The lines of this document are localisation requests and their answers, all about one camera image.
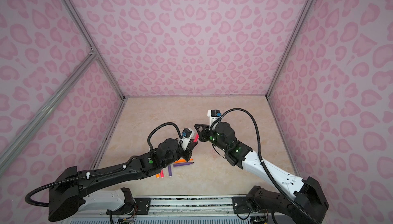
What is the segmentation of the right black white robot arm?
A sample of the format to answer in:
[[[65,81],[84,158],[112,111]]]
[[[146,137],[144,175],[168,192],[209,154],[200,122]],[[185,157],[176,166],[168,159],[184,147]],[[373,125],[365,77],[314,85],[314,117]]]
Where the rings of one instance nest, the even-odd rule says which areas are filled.
[[[319,182],[303,179],[286,172],[265,159],[248,145],[239,141],[229,123],[220,122],[214,129],[207,124],[195,124],[200,142],[210,142],[224,152],[231,166],[252,173],[277,191],[254,186],[246,196],[250,211],[266,209],[289,216],[296,224],[320,224],[329,208]]]

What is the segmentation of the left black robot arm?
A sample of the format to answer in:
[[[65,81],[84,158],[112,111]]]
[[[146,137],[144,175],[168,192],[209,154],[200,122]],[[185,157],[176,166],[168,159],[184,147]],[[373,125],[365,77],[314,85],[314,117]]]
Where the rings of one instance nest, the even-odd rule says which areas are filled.
[[[163,168],[183,158],[190,159],[197,142],[183,149],[176,139],[166,139],[157,148],[132,156],[127,162],[96,170],[78,171],[69,167],[49,188],[49,221],[71,217],[86,204],[84,197],[103,188],[127,181],[142,180],[159,174]]]

